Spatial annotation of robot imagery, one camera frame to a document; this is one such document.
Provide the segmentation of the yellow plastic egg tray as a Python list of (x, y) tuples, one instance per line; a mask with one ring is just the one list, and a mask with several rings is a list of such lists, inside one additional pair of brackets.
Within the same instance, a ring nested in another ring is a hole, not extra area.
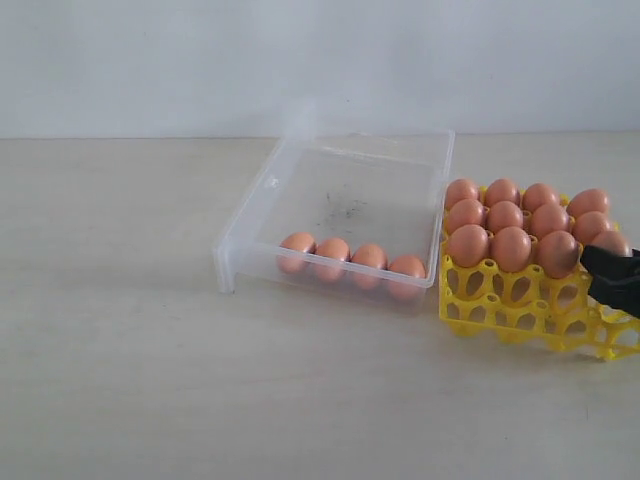
[[(482, 227), (488, 233), (491, 248), (495, 234), (486, 228), (489, 207), (484, 204), (484, 195), (487, 187), (478, 188), (478, 201), (485, 208)], [(492, 331), (506, 343), (536, 340), (556, 352), (588, 348), (602, 359), (638, 353), (639, 317), (602, 305), (588, 293), (593, 276), (581, 265), (580, 258), (589, 244), (582, 245), (575, 239), (580, 247), (580, 257), (575, 270), (565, 278), (548, 277), (537, 263), (540, 240), (530, 233), (533, 213), (522, 209), (524, 192), (520, 190), (519, 207), (524, 217), (522, 229), (531, 239), (532, 251), (527, 267), (515, 273), (502, 271), (491, 258), (490, 250), (489, 257), (474, 267), (463, 268), (454, 264), (446, 253), (446, 242), (452, 233), (445, 230), (445, 218), (451, 208), (445, 208), (444, 200), (440, 318), (460, 336)], [(572, 198), (561, 194), (559, 197), (559, 205), (566, 210)], [(573, 236), (576, 219), (570, 215), (569, 218), (569, 233)]]

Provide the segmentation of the clear plastic container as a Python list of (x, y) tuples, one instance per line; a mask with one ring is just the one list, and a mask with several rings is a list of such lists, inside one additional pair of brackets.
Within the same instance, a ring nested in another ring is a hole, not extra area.
[[(435, 284), (444, 197), (455, 145), (451, 130), (420, 129), (413, 135), (377, 135), (361, 122), (323, 112), (314, 100), (297, 102), (286, 114), (285, 130), (231, 217), (213, 251), (218, 285), (231, 293), (239, 276), (255, 277), (341, 295), (408, 312), (421, 309)], [(316, 242), (344, 239), (351, 250), (375, 243), (389, 260), (410, 254), (426, 267), (424, 279), (390, 270), (306, 254), (306, 269), (285, 274), (280, 247), (295, 232)], [(320, 281), (315, 264), (345, 270), (334, 283)], [(382, 281), (361, 290), (352, 272), (378, 274)], [(399, 301), (389, 281), (414, 284), (423, 293)]]

